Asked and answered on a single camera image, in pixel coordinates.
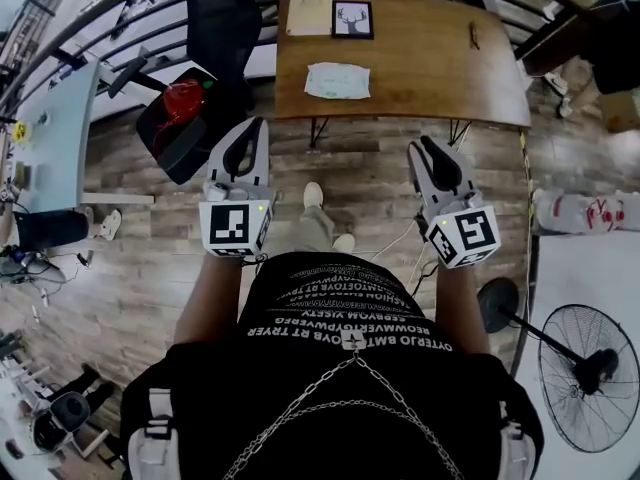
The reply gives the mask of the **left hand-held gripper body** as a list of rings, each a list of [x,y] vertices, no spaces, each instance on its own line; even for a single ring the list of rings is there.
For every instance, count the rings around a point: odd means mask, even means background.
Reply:
[[[276,192],[268,177],[232,177],[214,169],[204,184],[199,204],[204,249],[218,257],[256,257],[261,254],[273,219]]]

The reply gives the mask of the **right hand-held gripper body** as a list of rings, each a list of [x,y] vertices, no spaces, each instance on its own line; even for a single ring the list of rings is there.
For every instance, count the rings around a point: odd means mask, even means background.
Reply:
[[[420,234],[447,269],[481,262],[501,246],[494,207],[486,203],[479,190],[423,189],[418,194]]]

